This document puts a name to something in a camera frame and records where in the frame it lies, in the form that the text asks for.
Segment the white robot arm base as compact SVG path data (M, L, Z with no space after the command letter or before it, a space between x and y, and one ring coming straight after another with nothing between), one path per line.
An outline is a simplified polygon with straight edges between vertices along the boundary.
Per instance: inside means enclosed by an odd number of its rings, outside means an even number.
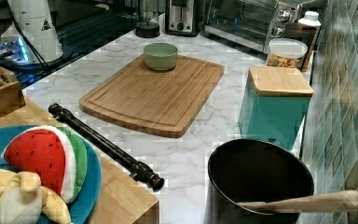
M48 0L7 0L12 24L1 34L13 41L16 53L8 59L17 65L52 63L63 55L52 23Z

